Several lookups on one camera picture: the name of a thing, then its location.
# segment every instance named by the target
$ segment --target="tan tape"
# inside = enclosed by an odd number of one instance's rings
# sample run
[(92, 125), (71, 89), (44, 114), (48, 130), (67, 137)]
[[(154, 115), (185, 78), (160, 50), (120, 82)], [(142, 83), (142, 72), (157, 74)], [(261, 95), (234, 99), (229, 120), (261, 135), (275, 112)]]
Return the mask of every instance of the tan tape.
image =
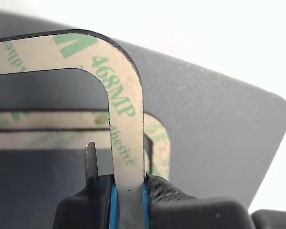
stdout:
[[(152, 174), (168, 180), (170, 167), (170, 139), (159, 120), (144, 114), (145, 134), (153, 143)], [(79, 149), (89, 141), (97, 149), (110, 148), (108, 112), (0, 112), (0, 130), (29, 129), (103, 129), (101, 131), (64, 131), (0, 133), (0, 149)], [(145, 171), (149, 172), (145, 154)]]
[[(143, 229), (143, 96), (137, 72), (104, 38), (79, 31), (63, 33), (0, 42), (0, 75), (83, 68), (101, 81), (109, 98), (120, 228), (130, 225)], [(127, 150), (119, 151), (119, 144)]]

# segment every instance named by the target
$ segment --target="black fabric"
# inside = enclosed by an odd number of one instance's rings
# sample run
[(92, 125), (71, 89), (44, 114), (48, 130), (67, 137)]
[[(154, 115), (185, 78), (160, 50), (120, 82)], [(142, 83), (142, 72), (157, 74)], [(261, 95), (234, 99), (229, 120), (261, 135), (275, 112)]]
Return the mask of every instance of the black fabric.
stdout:
[(157, 228), (155, 227), (157, 225), (156, 213), (159, 210), (159, 204), (165, 202), (197, 199), (196, 197), (189, 196), (177, 189), (163, 177), (147, 174), (146, 181), (148, 188), (148, 214), (150, 229)]
[(248, 213), (239, 203), (224, 199), (198, 199), (162, 177), (147, 175), (150, 229), (252, 229)]
[(56, 210), (53, 229), (107, 229), (113, 176), (100, 176), (94, 185), (63, 199)]

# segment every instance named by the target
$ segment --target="white background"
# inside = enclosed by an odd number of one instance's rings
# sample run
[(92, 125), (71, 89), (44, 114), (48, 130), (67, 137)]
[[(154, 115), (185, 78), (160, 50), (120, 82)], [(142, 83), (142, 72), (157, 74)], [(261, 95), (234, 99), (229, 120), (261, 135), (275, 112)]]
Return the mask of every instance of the white background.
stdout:
[[(286, 0), (0, 0), (0, 9), (102, 33), (286, 99)], [(286, 210), (286, 135), (249, 209)]]

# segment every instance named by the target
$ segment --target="green 3m logo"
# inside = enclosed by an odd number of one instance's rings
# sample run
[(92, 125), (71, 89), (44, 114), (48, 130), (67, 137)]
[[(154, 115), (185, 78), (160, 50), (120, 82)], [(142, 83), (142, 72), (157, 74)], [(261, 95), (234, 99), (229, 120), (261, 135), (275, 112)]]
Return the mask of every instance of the green 3m logo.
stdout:
[(77, 52), (80, 52), (85, 48), (90, 47), (98, 41), (95, 37), (83, 34), (60, 34), (53, 36), (53, 39), (56, 44), (72, 42), (66, 47), (60, 49), (64, 59), (74, 55)]

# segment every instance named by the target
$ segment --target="gray plastic panel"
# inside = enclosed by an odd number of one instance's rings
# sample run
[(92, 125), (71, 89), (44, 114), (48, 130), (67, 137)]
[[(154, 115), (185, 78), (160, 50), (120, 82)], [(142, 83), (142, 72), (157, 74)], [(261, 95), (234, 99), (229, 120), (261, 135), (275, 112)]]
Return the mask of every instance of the gray plastic panel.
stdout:
[[(0, 37), (66, 28), (0, 13)], [(189, 195), (229, 196), (249, 207), (286, 131), (286, 101), (195, 64), (116, 41), (139, 69), (145, 111), (169, 132), (171, 183)], [(0, 109), (107, 107), (101, 84), (80, 70), (0, 77)], [(81, 169), (69, 179), (75, 177), (84, 181)], [(51, 178), (55, 183), (55, 174)]]

